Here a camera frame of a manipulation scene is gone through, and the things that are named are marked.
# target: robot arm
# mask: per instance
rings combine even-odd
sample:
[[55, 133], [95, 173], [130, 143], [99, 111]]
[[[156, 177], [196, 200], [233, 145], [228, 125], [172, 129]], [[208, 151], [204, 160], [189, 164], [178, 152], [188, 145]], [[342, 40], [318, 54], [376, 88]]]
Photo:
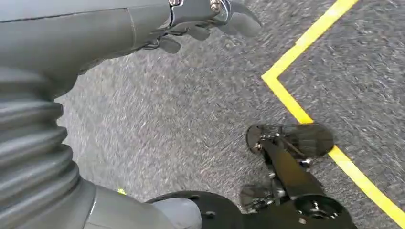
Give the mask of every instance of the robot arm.
[[171, 35], [261, 25], [229, 0], [0, 0], [0, 228], [171, 229], [157, 208], [82, 179], [53, 99], [104, 59], [175, 53]]
[[180, 45], [169, 35], [204, 40], [209, 28], [255, 35], [258, 19], [228, 0], [13, 0], [0, 1], [0, 66], [59, 82], [56, 95], [104, 59], [139, 49]]

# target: metal screw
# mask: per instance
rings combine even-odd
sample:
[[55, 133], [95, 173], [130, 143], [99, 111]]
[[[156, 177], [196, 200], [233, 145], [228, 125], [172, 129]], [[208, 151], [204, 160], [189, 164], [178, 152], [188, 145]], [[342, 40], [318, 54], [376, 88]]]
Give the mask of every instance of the metal screw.
[[319, 205], [318, 205], [318, 203], [316, 201], [313, 201], [312, 204], [314, 205], [314, 208], [316, 210], [319, 210]]
[[300, 224], [306, 224], [307, 223], [307, 221], [305, 219], [303, 219], [303, 218], [299, 218], [298, 222]]
[[269, 172], [269, 173], [268, 173], [268, 177], [269, 177], [270, 179], [273, 179], [273, 178], [276, 177], [276, 173], [275, 173], [275, 172]]
[[221, 1], [220, 0], [211, 0], [211, 9], [216, 13], [221, 11]]
[[180, 0], [169, 0], [169, 4], [170, 4], [171, 6], [180, 5]]
[[258, 142], [256, 142], [255, 147], [257, 150], [262, 150], [262, 145]]
[[286, 192], [284, 189], [279, 189], [277, 190], [277, 195], [278, 197], [284, 197], [286, 195]]

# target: black mount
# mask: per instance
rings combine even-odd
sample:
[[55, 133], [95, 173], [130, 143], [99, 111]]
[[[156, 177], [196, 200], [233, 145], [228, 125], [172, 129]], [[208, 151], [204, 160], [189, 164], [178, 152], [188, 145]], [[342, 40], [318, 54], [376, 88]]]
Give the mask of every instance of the black mount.
[[148, 201], [188, 198], [200, 208], [203, 229], [357, 229], [348, 211], [327, 197], [306, 171], [334, 146], [331, 132], [319, 124], [253, 125], [246, 134], [249, 149], [263, 157], [269, 185], [242, 188], [242, 214], [230, 200], [200, 191], [170, 193]]

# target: gray plastic cover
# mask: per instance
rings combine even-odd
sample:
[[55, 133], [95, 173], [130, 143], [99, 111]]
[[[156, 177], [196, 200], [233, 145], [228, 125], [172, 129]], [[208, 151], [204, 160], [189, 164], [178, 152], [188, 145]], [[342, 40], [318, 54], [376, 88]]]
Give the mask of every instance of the gray plastic cover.
[[169, 5], [169, 2], [167, 0], [0, 0], [0, 22], [162, 4]]

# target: yellow tape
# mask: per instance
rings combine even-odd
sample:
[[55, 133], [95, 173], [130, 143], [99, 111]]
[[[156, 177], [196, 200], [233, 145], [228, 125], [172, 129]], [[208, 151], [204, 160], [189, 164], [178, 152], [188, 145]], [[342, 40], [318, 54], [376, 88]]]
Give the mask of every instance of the yellow tape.
[[299, 123], [313, 123], [311, 117], [302, 109], [302, 107], [295, 101], [287, 89], [276, 78], [270, 78], [265, 81], [268, 87], [274, 92], [274, 94], [280, 99], [280, 101], [286, 106], [291, 114], [299, 121]]
[[[313, 122], [311, 117], [302, 109], [277, 78], [271, 78], [266, 83], [299, 123]], [[329, 152], [329, 156], [377, 206], [401, 228], [405, 229], [405, 213], [385, 196], [337, 146]]]
[[121, 193], [122, 195], [127, 195], [123, 188], [118, 189], [117, 192]]
[[316, 41], [331, 25], [333, 25], [358, 0], [337, 0], [262, 76], [264, 81], [277, 78], [286, 70], [314, 41]]
[[405, 213], [386, 197], [337, 146], [329, 152], [329, 156], [377, 206], [401, 228], [405, 228]]
[[[262, 79], [300, 123], [312, 123], [311, 117], [277, 79], [316, 39], [335, 23], [357, 0], [337, 0], [264, 75]], [[329, 153], [353, 182], [401, 228], [405, 229], [405, 213], [385, 196], [337, 147]]]

